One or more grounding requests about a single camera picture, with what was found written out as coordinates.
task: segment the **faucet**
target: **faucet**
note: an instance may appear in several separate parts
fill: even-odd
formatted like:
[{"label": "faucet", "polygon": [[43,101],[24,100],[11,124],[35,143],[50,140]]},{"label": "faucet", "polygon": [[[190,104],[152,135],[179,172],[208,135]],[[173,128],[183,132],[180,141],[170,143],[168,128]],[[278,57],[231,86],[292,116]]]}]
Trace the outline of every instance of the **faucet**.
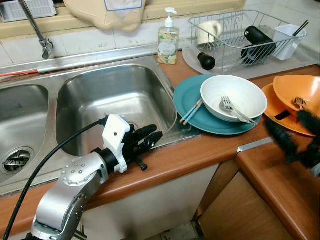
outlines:
[{"label": "faucet", "polygon": [[35,33],[37,34],[38,38],[39,38],[39,43],[42,46],[42,58],[47,60],[49,58],[49,56],[51,55],[51,51],[52,48],[54,47],[54,45],[52,44],[52,42],[44,37],[44,35],[41,33],[41,31],[39,30],[38,25],[36,24],[36,21],[34,19],[34,17],[32,16],[25,0],[18,0],[26,17],[28,18],[29,22],[31,23],[33,29],[35,30]]}]

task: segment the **wooden cabinet door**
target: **wooden cabinet door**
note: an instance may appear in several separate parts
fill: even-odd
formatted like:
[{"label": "wooden cabinet door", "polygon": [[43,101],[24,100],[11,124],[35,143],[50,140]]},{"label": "wooden cabinet door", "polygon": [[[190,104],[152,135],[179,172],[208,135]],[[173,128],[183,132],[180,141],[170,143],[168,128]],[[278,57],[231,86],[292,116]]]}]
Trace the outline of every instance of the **wooden cabinet door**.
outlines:
[{"label": "wooden cabinet door", "polygon": [[240,172],[205,211],[199,223],[206,239],[292,239]]}]

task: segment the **cabinet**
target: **cabinet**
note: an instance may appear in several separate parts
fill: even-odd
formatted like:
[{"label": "cabinet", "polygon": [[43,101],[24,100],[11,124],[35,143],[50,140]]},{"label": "cabinet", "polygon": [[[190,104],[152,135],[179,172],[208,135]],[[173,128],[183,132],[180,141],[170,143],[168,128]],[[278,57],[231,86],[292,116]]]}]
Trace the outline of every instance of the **cabinet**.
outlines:
[{"label": "cabinet", "polygon": [[199,224],[208,240],[292,239],[240,172],[199,218]]},{"label": "cabinet", "polygon": [[[187,223],[192,220],[217,168],[216,164],[85,211],[81,219],[84,233],[88,240],[144,240]],[[22,233],[10,240],[25,236]]]}]

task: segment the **sink drain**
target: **sink drain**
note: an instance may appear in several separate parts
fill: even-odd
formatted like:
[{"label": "sink drain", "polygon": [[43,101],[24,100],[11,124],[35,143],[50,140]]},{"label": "sink drain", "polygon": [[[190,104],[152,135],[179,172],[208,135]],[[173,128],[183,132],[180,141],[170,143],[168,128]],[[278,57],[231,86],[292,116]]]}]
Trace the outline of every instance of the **sink drain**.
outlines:
[{"label": "sink drain", "polygon": [[3,168],[7,172],[20,171],[33,157],[33,151],[29,147],[19,147],[10,151],[2,161]]}]

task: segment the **fork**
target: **fork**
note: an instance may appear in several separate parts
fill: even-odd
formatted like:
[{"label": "fork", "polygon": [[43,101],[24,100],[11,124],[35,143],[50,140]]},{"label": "fork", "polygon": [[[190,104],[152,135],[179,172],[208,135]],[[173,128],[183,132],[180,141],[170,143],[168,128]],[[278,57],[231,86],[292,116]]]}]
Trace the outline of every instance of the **fork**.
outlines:
[{"label": "fork", "polygon": [[233,113],[235,113],[236,117],[243,123],[247,123],[247,124],[253,124],[253,125],[258,125],[258,123],[256,121],[253,121],[252,119],[250,119],[249,117],[247,117],[246,115],[244,115],[242,112],[240,112],[239,110],[237,110],[234,106],[234,104],[231,102],[230,98],[228,96],[222,96],[221,97],[221,103],[222,103],[222,107],[226,110],[229,110]]},{"label": "fork", "polygon": [[300,107],[300,111],[301,110],[304,110],[305,108],[307,108],[307,102],[306,100],[304,100],[302,97],[298,97],[296,96],[294,99],[293,99],[293,103],[295,105],[298,105]]}]

